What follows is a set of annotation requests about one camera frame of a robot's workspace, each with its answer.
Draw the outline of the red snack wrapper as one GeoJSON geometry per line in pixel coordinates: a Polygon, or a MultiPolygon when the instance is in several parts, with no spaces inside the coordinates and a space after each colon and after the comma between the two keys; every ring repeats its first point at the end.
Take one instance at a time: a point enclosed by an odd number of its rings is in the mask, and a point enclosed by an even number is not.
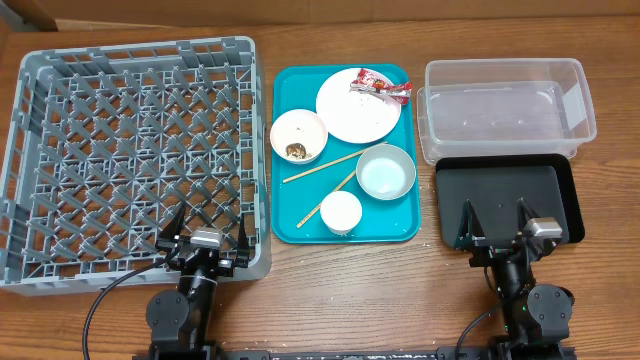
{"type": "Polygon", "coordinates": [[[375,75],[372,70],[361,68],[356,79],[350,83],[350,90],[370,95],[387,96],[401,105],[407,105],[412,94],[411,82],[394,85],[375,75]]]}

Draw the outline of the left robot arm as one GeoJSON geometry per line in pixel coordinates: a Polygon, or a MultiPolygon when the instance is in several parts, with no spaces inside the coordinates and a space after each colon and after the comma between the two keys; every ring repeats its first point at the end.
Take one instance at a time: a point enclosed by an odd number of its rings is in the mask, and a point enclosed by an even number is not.
{"type": "Polygon", "coordinates": [[[150,360],[222,359],[221,346],[206,339],[218,278],[232,277],[250,262],[244,228],[239,229],[236,255],[226,258],[221,254],[220,231],[200,227],[189,236],[182,233],[186,210],[181,204],[156,240],[156,248],[168,253],[167,265],[179,278],[174,290],[157,293],[147,305],[150,360]]]}

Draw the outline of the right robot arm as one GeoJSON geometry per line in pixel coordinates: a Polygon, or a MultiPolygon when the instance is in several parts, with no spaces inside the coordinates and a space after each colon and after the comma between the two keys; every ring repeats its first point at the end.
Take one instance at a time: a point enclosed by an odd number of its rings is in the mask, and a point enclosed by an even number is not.
{"type": "Polygon", "coordinates": [[[569,337],[574,296],[568,289],[537,284],[531,264],[550,255],[563,230],[552,217],[540,217],[525,200],[517,201],[518,230],[513,239],[498,243],[486,238],[472,203],[463,203],[455,248],[471,253],[469,265],[480,267],[498,303],[473,320],[459,336],[453,356],[466,356],[467,335],[491,314],[500,311],[506,334],[492,338],[482,359],[573,359],[562,347],[569,337]]]}

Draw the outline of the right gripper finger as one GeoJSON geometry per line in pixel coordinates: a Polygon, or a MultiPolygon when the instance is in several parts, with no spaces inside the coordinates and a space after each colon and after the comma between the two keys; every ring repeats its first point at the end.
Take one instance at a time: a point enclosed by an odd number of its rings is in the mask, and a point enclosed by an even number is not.
{"type": "Polygon", "coordinates": [[[463,203],[462,216],[454,248],[472,250],[485,241],[485,234],[469,199],[463,203]]]}
{"type": "Polygon", "coordinates": [[[529,221],[538,217],[538,213],[529,206],[524,198],[517,200],[517,220],[518,230],[523,235],[532,235],[531,227],[528,225],[529,221]]]}

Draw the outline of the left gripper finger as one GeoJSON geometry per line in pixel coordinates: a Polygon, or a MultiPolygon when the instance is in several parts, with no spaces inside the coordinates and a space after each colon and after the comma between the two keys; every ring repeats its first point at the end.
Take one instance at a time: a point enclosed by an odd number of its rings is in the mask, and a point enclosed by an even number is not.
{"type": "Polygon", "coordinates": [[[249,240],[246,234],[244,225],[244,216],[240,217],[238,225],[238,238],[236,246],[236,259],[248,260],[249,259],[249,240]]]}
{"type": "Polygon", "coordinates": [[[176,215],[158,234],[158,244],[177,243],[184,228],[186,203],[182,202],[176,215]]]}

